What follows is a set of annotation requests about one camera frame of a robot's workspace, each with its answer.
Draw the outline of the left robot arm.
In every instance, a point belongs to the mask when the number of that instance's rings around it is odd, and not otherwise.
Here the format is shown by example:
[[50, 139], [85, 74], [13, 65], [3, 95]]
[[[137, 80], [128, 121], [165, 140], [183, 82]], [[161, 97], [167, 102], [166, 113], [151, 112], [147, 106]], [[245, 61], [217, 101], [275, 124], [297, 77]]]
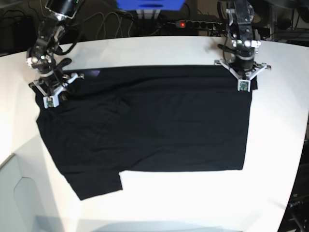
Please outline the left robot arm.
[[233, 0], [226, 13], [225, 42], [218, 44], [223, 58], [215, 64], [226, 68], [240, 85], [249, 85], [258, 74], [271, 70], [270, 65], [254, 61], [261, 46], [252, 29], [254, 9], [246, 0]]

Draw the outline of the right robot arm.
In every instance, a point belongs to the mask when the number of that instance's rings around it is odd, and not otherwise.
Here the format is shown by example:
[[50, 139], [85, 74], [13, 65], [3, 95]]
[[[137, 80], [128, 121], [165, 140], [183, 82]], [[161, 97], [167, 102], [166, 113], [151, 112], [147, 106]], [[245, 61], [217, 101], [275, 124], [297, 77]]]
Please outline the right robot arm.
[[58, 107], [60, 101], [66, 99], [64, 92], [69, 92], [69, 84], [84, 76], [64, 74], [63, 68], [70, 65], [72, 60], [64, 58], [57, 62], [54, 57], [67, 55], [79, 42], [82, 29], [69, 49], [63, 51], [60, 47], [62, 37], [83, 4], [83, 0], [49, 0], [45, 8], [50, 14], [40, 23], [37, 40], [27, 51], [27, 65], [39, 75], [38, 79], [30, 83], [30, 87], [40, 91], [45, 108]]

